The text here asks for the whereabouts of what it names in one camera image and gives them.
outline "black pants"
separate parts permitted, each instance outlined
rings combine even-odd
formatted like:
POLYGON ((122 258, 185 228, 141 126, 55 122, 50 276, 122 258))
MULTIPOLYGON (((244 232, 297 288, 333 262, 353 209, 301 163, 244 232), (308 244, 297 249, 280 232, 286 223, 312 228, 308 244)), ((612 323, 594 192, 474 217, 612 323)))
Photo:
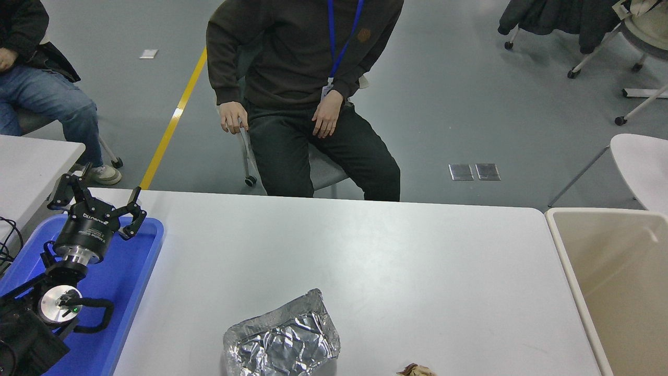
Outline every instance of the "black pants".
POLYGON ((313 196, 311 143, 362 188, 364 199, 399 201, 399 166, 352 104, 341 110, 334 134, 323 139, 313 136, 315 108, 267 110, 248 101, 245 108, 257 168, 269 195, 313 196))

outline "crumpled aluminum foil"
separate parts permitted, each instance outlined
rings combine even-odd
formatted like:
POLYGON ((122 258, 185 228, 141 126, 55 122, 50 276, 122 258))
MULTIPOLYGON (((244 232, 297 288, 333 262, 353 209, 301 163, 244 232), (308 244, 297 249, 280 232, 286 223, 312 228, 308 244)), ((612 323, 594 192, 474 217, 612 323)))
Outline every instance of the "crumpled aluminum foil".
POLYGON ((318 289, 230 327, 223 344, 228 376, 308 376, 341 349, 318 289))

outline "jeans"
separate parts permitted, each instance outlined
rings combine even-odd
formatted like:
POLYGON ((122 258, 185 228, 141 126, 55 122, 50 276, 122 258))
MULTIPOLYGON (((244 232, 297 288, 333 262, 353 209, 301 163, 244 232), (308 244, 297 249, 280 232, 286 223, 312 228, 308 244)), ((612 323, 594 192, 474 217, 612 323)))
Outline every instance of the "jeans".
POLYGON ((98 109, 78 87, 61 74, 16 65, 0 74, 0 134, 21 136, 16 111, 25 108, 58 120, 65 140, 82 143, 86 150, 77 163, 102 166, 98 141, 98 109))
POLYGON ((268 110, 245 101, 248 133, 262 184, 272 196, 312 197, 311 143, 336 162, 364 191, 364 199, 399 201, 401 171, 385 143, 353 105, 341 110, 334 134, 312 135, 315 107, 268 110))

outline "man's left hand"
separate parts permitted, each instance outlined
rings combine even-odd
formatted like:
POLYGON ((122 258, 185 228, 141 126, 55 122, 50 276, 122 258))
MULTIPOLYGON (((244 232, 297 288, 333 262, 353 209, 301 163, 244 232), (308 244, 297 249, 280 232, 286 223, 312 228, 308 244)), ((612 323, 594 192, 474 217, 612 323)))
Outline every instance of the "man's left hand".
POLYGON ((336 122, 339 120, 343 96, 336 90, 332 90, 320 101, 318 109, 313 114, 312 121, 315 121, 313 136, 325 138, 334 134, 336 122))
POLYGON ((8 50, 7 48, 0 48, 0 72, 11 68, 18 57, 19 54, 17 52, 8 50))

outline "gray floor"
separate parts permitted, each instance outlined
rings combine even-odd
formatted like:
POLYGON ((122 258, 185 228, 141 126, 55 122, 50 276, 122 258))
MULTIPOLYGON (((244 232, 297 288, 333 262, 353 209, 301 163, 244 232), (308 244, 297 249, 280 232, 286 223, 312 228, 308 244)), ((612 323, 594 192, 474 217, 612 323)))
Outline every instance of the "gray floor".
MULTIPOLYGON (((98 104, 100 132, 125 166, 117 187, 140 183, 204 47, 218 1, 44 0, 51 40, 71 60, 98 104), (159 49, 155 60, 139 60, 159 49)), ((668 101, 624 127, 613 120, 642 100, 622 88, 658 88, 668 64, 640 56, 620 35, 576 80, 577 36, 521 33, 512 52, 496 32, 507 1, 405 2, 371 87, 353 97, 402 171, 402 200, 535 207, 622 132, 668 139, 668 101), (496 163, 501 181, 450 179, 449 163, 496 163)), ((202 73, 151 189, 263 194, 243 182, 237 141, 221 131, 202 73)), ((62 139, 52 124, 31 136, 62 139)), ((317 192, 328 197, 329 190, 317 192)), ((338 198, 361 199, 348 180, 338 198)), ((640 208, 603 157, 560 206, 640 208)))

